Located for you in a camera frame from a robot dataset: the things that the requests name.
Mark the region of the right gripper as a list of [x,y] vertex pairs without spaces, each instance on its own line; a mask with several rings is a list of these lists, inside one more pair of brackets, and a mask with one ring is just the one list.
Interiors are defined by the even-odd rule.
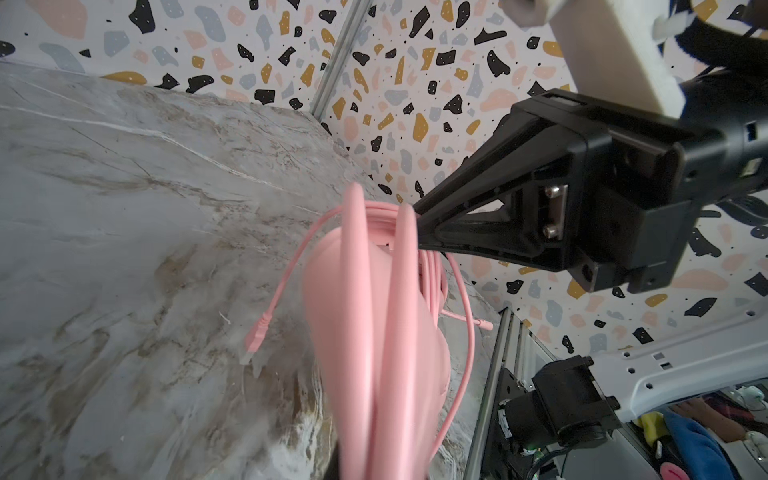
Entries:
[[766,78],[721,70],[683,93],[678,120],[559,89],[513,105],[415,204],[420,248],[569,268],[589,292],[668,286],[705,207],[767,223]]

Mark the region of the pink headphones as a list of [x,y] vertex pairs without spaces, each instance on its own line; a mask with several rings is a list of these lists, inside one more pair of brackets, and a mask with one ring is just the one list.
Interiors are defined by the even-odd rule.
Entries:
[[310,232],[302,300],[337,432],[342,479],[424,479],[461,406],[475,352],[453,379],[440,329],[451,255],[423,250],[408,204],[369,201],[351,184]]

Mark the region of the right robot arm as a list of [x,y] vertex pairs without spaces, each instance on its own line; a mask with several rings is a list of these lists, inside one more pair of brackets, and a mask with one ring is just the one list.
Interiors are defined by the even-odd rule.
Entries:
[[[415,206],[423,249],[567,271],[584,290],[671,284],[701,211],[745,208],[767,187],[767,80],[718,71],[682,86],[671,119],[553,89]],[[513,439],[587,446],[666,404],[767,373],[767,304],[635,350],[555,361],[513,400]]]

